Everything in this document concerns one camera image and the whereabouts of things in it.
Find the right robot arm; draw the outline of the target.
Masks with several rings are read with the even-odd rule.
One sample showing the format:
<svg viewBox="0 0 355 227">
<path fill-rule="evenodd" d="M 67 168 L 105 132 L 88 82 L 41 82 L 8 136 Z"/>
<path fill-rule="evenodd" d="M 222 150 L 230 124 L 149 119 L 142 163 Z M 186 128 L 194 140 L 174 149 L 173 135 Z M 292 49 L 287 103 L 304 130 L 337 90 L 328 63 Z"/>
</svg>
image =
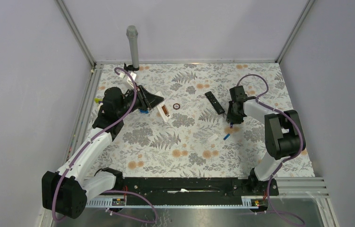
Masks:
<svg viewBox="0 0 355 227">
<path fill-rule="evenodd" d="M 243 86 L 229 90 L 231 101 L 226 121 L 231 125 L 241 124 L 245 117 L 251 117 L 264 125 L 266 154 L 251 170 L 248 189 L 259 195 L 277 173 L 282 164 L 298 156 L 306 146 L 298 112 L 281 111 L 260 102 L 254 96 L 247 96 Z"/>
</svg>

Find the white battery cover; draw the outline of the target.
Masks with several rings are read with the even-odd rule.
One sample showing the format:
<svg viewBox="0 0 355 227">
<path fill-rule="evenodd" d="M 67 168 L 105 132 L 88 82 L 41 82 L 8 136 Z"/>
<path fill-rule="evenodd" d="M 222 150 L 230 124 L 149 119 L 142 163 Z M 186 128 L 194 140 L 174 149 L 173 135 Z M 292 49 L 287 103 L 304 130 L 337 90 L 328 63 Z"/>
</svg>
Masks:
<svg viewBox="0 0 355 227">
<path fill-rule="evenodd" d="M 208 141 L 209 141 L 209 142 L 215 141 L 218 137 L 219 137 L 219 135 L 214 134 L 214 135 L 212 135 L 212 136 L 210 136 L 210 137 L 208 138 Z"/>
</svg>

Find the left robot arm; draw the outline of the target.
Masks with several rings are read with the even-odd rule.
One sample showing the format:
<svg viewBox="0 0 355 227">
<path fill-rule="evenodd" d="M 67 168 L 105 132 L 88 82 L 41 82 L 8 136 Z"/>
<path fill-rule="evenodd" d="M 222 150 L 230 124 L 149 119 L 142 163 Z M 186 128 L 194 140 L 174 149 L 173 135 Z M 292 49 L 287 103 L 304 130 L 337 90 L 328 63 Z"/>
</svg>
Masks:
<svg viewBox="0 0 355 227">
<path fill-rule="evenodd" d="M 57 171 L 47 171 L 42 177 L 42 201 L 45 209 L 76 219 L 86 203 L 109 191 L 119 194 L 123 190 L 123 174 L 106 167 L 94 177 L 86 179 L 87 173 L 97 158 L 117 137 L 124 126 L 123 119 L 135 110 L 149 111 L 165 99 L 148 92 L 142 85 L 127 90 L 111 87 L 104 92 L 89 137 L 80 148 Z"/>
</svg>

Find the white AC remote control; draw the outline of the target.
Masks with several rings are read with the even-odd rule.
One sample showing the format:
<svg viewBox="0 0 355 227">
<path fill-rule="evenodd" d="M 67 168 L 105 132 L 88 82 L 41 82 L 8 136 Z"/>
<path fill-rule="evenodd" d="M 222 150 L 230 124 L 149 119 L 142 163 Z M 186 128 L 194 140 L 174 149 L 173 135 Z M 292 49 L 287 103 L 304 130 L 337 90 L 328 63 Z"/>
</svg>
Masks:
<svg viewBox="0 0 355 227">
<path fill-rule="evenodd" d="M 158 112 L 160 113 L 163 121 L 168 122 L 171 119 L 171 114 L 170 114 L 168 106 L 166 105 L 165 98 L 163 97 L 163 94 L 161 93 L 161 91 L 156 92 L 155 95 L 163 98 L 163 101 L 160 104 L 158 104 L 156 107 L 157 107 Z"/>
</svg>

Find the black remote control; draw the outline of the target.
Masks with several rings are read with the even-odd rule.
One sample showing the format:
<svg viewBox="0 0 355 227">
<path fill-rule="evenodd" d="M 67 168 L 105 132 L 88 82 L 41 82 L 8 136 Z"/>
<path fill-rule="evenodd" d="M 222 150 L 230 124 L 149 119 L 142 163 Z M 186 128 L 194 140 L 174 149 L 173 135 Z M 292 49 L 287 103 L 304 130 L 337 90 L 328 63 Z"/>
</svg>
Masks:
<svg viewBox="0 0 355 227">
<path fill-rule="evenodd" d="M 221 104 L 219 103 L 219 101 L 216 99 L 216 97 L 214 96 L 214 94 L 211 91 L 206 92 L 205 97 L 211 103 L 211 105 L 213 106 L 213 108 L 217 112 L 217 114 L 224 114 L 225 113 L 224 108 L 221 106 Z"/>
</svg>

